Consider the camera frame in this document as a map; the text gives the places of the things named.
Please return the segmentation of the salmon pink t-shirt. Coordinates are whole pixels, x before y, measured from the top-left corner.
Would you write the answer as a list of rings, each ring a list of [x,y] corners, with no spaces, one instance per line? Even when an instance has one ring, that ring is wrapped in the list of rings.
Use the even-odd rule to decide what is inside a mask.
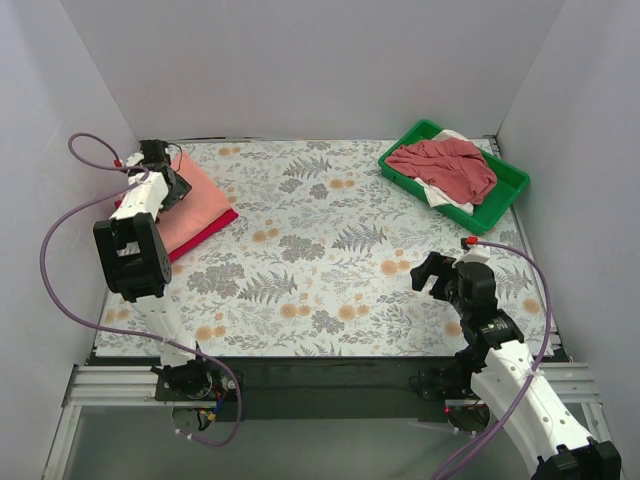
[[[178,166],[178,158],[172,166]],[[156,223],[171,263],[195,249],[238,218],[222,190],[187,154],[182,155],[179,174],[192,186],[190,193]]]

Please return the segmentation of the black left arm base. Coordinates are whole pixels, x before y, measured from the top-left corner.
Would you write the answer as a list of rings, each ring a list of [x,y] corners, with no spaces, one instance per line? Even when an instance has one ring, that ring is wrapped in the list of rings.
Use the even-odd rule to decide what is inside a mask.
[[[232,405],[242,412],[238,403],[242,374],[230,375],[202,359],[176,367],[152,366],[150,371],[157,379],[154,399],[181,404],[178,411],[195,417],[198,434],[221,420],[223,413],[231,413]]]

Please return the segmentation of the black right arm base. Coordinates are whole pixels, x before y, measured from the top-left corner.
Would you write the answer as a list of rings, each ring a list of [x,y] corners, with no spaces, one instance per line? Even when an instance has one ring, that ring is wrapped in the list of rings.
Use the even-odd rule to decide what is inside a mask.
[[[486,403],[471,389],[471,374],[478,373],[479,363],[468,349],[453,357],[418,370],[409,386],[423,400],[443,401],[447,421],[471,435],[484,433],[491,420]]]

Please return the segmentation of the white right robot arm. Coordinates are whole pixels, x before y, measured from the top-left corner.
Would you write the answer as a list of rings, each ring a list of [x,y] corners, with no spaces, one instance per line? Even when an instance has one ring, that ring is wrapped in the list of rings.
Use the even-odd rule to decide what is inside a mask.
[[[412,288],[436,279],[430,295],[449,303],[467,342],[452,369],[439,373],[442,393],[478,397],[497,422],[478,436],[479,453],[506,431],[533,479],[618,479],[621,457],[609,440],[596,439],[571,414],[535,362],[524,336],[498,306],[496,280],[478,247],[454,259],[437,252],[411,271]]]

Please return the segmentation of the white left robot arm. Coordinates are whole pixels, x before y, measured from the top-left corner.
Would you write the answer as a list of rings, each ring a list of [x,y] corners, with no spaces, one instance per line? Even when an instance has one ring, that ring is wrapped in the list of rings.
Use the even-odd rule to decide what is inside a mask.
[[[172,268],[156,221],[191,191],[171,166],[169,144],[142,140],[125,162],[130,189],[93,234],[109,290],[130,303],[149,333],[157,336],[164,367],[182,367],[195,359],[190,336],[169,294]]]

